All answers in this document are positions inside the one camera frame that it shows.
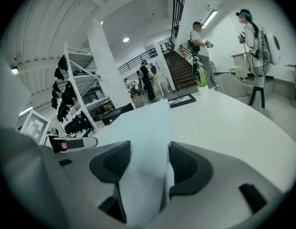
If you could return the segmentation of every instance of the staircase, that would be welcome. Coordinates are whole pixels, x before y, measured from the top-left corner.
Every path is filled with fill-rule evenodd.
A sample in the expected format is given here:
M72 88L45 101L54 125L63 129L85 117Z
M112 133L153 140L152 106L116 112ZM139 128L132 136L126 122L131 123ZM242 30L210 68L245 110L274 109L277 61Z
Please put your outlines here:
M183 89L195 86L197 74L192 73L192 65L175 51L164 54L175 88Z

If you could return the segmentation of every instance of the potted plant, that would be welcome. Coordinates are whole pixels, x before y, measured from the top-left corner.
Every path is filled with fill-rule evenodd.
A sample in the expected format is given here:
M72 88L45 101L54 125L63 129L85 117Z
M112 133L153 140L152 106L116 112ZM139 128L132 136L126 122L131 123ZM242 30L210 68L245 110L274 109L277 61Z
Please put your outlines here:
M207 85L206 74L204 72L200 72L199 77L200 79L198 79L198 77L196 76L195 81L198 84L197 87L199 90L199 94L202 95L208 91L209 87Z

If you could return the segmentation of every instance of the pants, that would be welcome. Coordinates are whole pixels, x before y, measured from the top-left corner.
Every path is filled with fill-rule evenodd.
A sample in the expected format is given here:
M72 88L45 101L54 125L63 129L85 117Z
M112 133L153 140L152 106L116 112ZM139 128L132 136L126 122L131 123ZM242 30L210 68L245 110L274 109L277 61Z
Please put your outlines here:
M254 70L254 86L262 87L264 89L264 82L265 82L266 76L264 75L263 77L258 77L259 75L262 75L265 73L264 67L263 66L254 67L253 70ZM261 92L256 92L253 106L258 108L262 107Z
M202 55L198 55L198 58L200 59L202 66L205 70L207 85L209 86L209 88L211 88L212 86L216 86L217 83L215 80L214 70L213 66L211 65L210 58Z
M143 83L147 87L147 94L148 94L149 100L155 99L156 96L154 95L154 91L153 91L151 81L148 80L148 79L143 78Z

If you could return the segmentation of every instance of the green plant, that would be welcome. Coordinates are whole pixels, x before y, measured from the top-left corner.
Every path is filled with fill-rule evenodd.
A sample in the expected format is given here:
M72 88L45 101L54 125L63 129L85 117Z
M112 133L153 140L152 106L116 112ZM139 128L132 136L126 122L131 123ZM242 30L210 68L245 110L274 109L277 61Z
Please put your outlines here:
M200 80L198 79L198 77L196 76L196 83L198 84L199 87L204 87L207 85L207 79L206 79L206 74L203 72L200 72Z

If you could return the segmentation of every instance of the fluorescent light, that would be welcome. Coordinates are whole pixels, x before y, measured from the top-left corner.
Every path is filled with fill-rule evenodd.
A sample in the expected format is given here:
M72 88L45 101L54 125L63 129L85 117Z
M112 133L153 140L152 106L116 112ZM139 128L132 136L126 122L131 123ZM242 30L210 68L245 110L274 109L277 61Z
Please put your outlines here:
M206 21L203 23L204 26L202 26L202 28L205 28L205 27L208 25L208 23L211 22L212 18L214 18L214 16L216 15L216 13L218 13L217 10L213 10L213 11L210 13L210 15L207 17Z
M11 70L11 73L12 73L12 74L18 74L19 71L18 71L18 69L12 69L12 70Z
M26 113L27 111L30 111L30 110L32 110L32 107L29 107L28 109L24 110L22 113L20 113L19 116L21 116L22 114L24 114L24 113Z

